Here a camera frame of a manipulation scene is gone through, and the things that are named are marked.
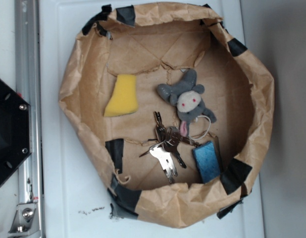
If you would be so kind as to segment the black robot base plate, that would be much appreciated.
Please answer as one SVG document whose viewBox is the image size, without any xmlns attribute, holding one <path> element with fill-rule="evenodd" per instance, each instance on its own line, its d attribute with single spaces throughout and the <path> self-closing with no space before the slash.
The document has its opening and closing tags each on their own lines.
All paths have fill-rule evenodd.
<svg viewBox="0 0 306 238">
<path fill-rule="evenodd" d="M 0 79 L 0 187 L 31 154 L 29 109 Z"/>
</svg>

